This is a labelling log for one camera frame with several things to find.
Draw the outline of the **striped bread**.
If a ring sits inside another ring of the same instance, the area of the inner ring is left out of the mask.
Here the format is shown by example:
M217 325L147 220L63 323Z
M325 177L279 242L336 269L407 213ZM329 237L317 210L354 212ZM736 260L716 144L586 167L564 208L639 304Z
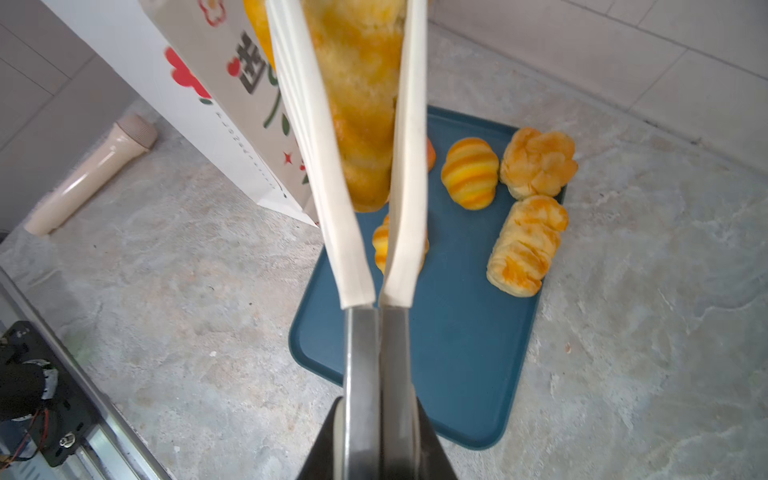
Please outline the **striped bread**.
M536 295L568 224L567 210L552 197L535 195L516 201L489 257L488 281L514 297Z

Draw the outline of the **croissant bread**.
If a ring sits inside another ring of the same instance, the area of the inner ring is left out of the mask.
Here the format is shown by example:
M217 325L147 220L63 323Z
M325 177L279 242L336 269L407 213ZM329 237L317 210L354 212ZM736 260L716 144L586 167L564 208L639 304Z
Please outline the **croissant bread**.
M354 210L390 193L405 1L303 1Z

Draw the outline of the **small striped bun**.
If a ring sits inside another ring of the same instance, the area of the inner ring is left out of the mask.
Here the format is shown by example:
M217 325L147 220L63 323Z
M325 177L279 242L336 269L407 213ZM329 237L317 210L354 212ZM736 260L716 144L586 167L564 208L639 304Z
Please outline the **small striped bun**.
M483 139L468 137L448 150L441 181L450 198L466 210L488 207L498 185L499 158Z
M372 237L374 247L374 261L382 274L387 271L387 256L389 248L390 216L386 215L380 226L376 228Z

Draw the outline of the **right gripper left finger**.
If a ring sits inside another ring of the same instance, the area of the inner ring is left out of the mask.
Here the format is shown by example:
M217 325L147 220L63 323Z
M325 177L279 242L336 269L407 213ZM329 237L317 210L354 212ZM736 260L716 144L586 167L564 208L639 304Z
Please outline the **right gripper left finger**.
M344 407L343 397L338 397L332 404L331 410L296 477L297 480L341 479Z

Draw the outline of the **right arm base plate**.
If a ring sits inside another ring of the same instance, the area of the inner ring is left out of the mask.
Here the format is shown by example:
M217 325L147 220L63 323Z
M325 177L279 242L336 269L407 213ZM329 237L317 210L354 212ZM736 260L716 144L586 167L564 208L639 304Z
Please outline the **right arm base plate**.
M18 321L1 336L1 424L18 435L1 452L8 470L40 456L56 468L81 446L100 416L40 331Z

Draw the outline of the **red-brown triangular bread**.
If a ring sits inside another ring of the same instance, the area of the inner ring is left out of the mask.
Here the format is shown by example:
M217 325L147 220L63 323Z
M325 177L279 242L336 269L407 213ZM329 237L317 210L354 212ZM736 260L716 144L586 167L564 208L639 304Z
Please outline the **red-brown triangular bread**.
M427 166L429 171L431 171L434 168L436 164L436 159L437 159L437 155L433 147L433 144L430 139L427 139Z

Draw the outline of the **white slotted tongs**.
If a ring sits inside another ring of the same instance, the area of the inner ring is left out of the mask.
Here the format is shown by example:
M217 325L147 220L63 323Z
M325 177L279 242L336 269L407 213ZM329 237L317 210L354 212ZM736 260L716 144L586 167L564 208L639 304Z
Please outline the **white slotted tongs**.
M427 5L406 8L395 116L387 270L373 281L342 173L328 98L301 5L266 5L285 107L305 161L345 320L338 479L415 479L419 408L411 376L409 311L427 234Z

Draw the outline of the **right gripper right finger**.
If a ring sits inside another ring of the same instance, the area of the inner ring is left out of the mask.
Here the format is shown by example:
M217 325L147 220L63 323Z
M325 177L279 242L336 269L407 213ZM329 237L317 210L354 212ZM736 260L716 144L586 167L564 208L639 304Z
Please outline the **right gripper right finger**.
M432 424L420 402L418 408L419 433L419 480L457 480L458 477L439 442Z

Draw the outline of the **white paper gift bag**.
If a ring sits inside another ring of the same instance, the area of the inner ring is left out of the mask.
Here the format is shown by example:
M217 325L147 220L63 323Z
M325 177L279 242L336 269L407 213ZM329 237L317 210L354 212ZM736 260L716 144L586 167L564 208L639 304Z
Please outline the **white paper gift bag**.
M278 78L241 1L49 1L258 205L317 222Z

